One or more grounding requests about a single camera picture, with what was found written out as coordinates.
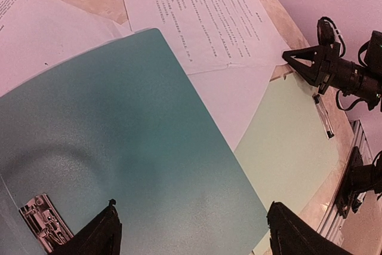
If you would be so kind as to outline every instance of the table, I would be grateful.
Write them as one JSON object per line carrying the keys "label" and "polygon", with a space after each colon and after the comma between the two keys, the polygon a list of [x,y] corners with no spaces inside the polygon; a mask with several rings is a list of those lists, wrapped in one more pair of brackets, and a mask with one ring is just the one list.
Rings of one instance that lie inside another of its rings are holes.
{"label": "table", "polygon": [[[128,20],[128,15],[123,0],[62,0],[85,11],[98,14],[105,18],[122,24]],[[279,33],[284,37],[291,49],[300,49],[308,46],[299,28],[292,21],[286,10],[278,0],[260,0],[267,10],[270,18],[275,24]],[[289,66],[278,66],[273,73],[272,80],[283,77],[291,73]],[[339,161],[333,168],[328,178],[317,190],[313,198],[305,206],[299,216],[307,222],[313,229],[317,229],[325,212],[332,204],[333,196],[341,180],[347,157],[352,144],[353,132],[343,111],[337,109],[335,105],[335,91],[329,89],[323,97],[329,117],[332,122]]]}

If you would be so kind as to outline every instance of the pink wall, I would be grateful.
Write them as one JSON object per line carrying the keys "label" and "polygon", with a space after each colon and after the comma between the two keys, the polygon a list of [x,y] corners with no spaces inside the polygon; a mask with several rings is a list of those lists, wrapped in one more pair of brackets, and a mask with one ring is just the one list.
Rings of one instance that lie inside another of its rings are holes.
{"label": "pink wall", "polygon": [[[369,40],[373,30],[382,31],[382,0],[280,0],[311,45],[317,45],[316,24],[321,16],[332,18],[346,43],[345,59],[357,63],[359,47]],[[344,105],[352,102],[349,97]],[[364,103],[348,116],[363,120],[373,154],[382,149],[382,113],[372,115]]]}

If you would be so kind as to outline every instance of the pen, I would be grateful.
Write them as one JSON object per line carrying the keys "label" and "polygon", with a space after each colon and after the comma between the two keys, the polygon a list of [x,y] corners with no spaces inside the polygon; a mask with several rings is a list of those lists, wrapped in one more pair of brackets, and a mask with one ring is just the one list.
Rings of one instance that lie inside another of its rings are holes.
{"label": "pen", "polygon": [[318,94],[313,95],[313,99],[316,104],[318,115],[321,119],[322,125],[324,126],[326,136],[328,139],[334,137],[333,128],[329,120],[328,111],[325,109],[324,103],[322,102],[321,96]]}

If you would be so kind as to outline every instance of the wire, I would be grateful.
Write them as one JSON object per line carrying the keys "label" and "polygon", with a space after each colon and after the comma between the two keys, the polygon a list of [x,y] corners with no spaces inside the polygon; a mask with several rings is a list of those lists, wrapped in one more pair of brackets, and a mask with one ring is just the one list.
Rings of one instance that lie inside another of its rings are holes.
{"label": "wire", "polygon": [[335,95],[335,102],[336,102],[336,104],[337,104],[337,108],[339,108],[340,110],[344,110],[345,112],[348,112],[348,111],[350,111],[351,109],[353,109],[353,108],[356,106],[356,104],[358,104],[358,103],[360,103],[360,102],[365,102],[365,100],[363,100],[363,99],[357,99],[357,100],[355,100],[353,103],[351,103],[349,107],[347,107],[346,109],[344,109],[344,108],[342,107],[341,103],[340,103],[340,91],[341,91],[341,90],[338,90],[337,93],[336,93],[336,95]]}
{"label": "wire", "polygon": [[365,67],[365,68],[367,68],[368,65],[367,65],[364,61],[362,61],[362,59],[361,59],[361,54],[362,54],[363,52],[365,52],[365,51],[368,49],[368,47],[369,47],[369,42],[370,42],[370,41],[364,43],[364,44],[360,47],[360,49],[359,49],[359,51],[358,51],[358,62],[359,62],[359,64],[360,64],[361,66],[363,66],[363,67]]}
{"label": "wire", "polygon": [[377,153],[377,155],[375,156],[375,158],[374,158],[373,161],[372,161],[372,165],[375,164],[375,162],[377,161],[377,158],[378,158],[381,154],[382,154],[382,150],[381,150],[379,153]]}
{"label": "wire", "polygon": [[337,35],[338,39],[340,40],[341,42],[341,47],[342,47],[342,53],[340,54],[340,58],[344,57],[345,56],[345,53],[346,53],[346,45],[345,45],[345,41],[344,39],[342,38],[342,35],[340,33],[340,31],[338,30],[337,26],[335,25],[334,21],[331,20],[329,17],[327,16],[323,16],[321,17],[322,20],[325,20],[329,23],[332,24],[333,28],[334,28],[334,32],[335,34]]}

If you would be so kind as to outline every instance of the teal folder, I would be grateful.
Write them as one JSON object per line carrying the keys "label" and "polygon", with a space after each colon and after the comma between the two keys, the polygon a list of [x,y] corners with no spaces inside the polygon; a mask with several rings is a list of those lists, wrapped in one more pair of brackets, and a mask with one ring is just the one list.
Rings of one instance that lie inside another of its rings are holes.
{"label": "teal folder", "polygon": [[126,255],[248,255],[267,232],[263,204],[156,29],[1,97],[0,143],[2,254],[44,254],[17,212],[43,192],[73,233],[116,199]]}

